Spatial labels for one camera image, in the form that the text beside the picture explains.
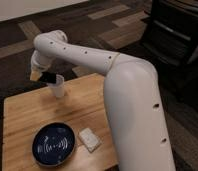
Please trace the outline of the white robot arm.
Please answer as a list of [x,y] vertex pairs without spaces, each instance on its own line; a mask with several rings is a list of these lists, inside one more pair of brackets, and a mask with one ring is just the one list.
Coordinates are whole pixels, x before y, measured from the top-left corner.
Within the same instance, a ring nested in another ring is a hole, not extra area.
[[152,63],[116,51],[71,44],[61,30],[37,35],[33,46],[30,78],[34,81],[56,59],[104,76],[104,106],[120,171],[176,171],[158,74]]

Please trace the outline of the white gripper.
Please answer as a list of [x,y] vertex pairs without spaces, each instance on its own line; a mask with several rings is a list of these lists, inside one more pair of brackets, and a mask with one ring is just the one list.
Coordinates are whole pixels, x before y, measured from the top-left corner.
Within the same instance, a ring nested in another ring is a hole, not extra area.
[[35,50],[31,56],[31,81],[38,81],[41,77],[40,72],[47,71],[54,60],[51,54],[42,54],[41,52]]

